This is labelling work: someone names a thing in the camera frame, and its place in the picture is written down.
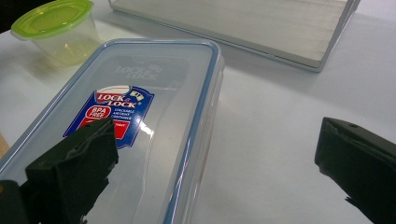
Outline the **white wire shelf rack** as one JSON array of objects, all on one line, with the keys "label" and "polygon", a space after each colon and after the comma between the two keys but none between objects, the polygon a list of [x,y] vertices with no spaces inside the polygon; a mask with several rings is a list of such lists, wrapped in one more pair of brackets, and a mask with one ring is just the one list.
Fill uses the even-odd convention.
[{"label": "white wire shelf rack", "polygon": [[313,72],[361,0],[108,0],[110,7]]}]

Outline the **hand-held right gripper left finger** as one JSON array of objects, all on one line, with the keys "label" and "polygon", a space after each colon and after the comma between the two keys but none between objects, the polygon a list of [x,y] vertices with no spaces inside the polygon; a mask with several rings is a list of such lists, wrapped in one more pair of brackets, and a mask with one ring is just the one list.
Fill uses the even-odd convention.
[{"label": "hand-held right gripper left finger", "polygon": [[114,121],[77,129],[25,168],[40,224],[79,224],[119,161]]}]

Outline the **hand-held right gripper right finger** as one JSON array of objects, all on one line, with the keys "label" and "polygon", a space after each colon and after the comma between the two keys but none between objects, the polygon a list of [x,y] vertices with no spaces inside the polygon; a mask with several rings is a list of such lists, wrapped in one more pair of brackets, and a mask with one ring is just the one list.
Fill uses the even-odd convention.
[{"label": "hand-held right gripper right finger", "polygon": [[374,224],[396,224],[396,144],[359,125],[324,118],[315,164]]}]

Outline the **clear lidded food container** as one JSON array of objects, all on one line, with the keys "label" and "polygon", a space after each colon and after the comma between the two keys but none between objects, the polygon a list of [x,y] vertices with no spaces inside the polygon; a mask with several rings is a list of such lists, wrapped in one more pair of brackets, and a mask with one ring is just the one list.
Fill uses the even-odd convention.
[{"label": "clear lidded food container", "polygon": [[114,121],[119,161],[79,224],[187,224],[223,68],[208,40],[106,42],[0,160],[0,224],[40,224],[25,168],[99,119]]}]

